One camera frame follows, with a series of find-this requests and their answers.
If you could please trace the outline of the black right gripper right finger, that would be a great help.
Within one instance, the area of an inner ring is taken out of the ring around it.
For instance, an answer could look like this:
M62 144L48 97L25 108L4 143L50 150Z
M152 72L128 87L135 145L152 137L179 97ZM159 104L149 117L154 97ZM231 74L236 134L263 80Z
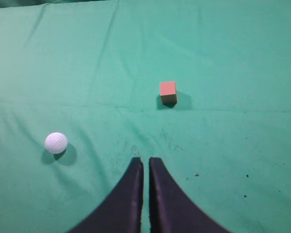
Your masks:
M149 159L149 219L152 233L227 233L182 191L161 158Z

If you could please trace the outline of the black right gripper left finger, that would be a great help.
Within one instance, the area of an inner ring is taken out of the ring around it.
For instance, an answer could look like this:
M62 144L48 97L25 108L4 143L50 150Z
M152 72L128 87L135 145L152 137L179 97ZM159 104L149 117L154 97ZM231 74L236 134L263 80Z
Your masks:
M144 166L131 159L121 180L106 199L70 233L139 233L143 207Z

